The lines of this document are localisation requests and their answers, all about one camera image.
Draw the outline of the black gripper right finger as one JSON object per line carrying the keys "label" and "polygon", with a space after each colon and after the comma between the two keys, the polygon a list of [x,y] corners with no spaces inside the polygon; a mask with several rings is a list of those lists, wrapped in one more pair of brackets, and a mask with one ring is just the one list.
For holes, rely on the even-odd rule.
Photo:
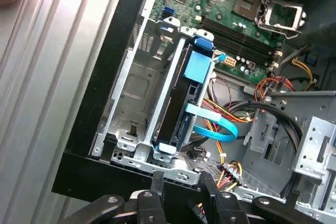
{"label": "black gripper right finger", "polygon": [[311,217],[292,204],[266,196],[254,198],[248,214],[233,193],[219,191],[207,172],[201,172],[199,184],[208,223],[311,223]]}

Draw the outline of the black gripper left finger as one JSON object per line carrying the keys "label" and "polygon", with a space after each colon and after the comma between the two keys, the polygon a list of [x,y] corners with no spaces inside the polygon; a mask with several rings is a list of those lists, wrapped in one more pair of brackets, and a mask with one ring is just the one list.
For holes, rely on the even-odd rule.
{"label": "black gripper left finger", "polygon": [[137,192],[125,201],[117,195],[106,195],[88,205],[84,223],[166,223],[162,208],[163,172],[154,172],[149,190]]}

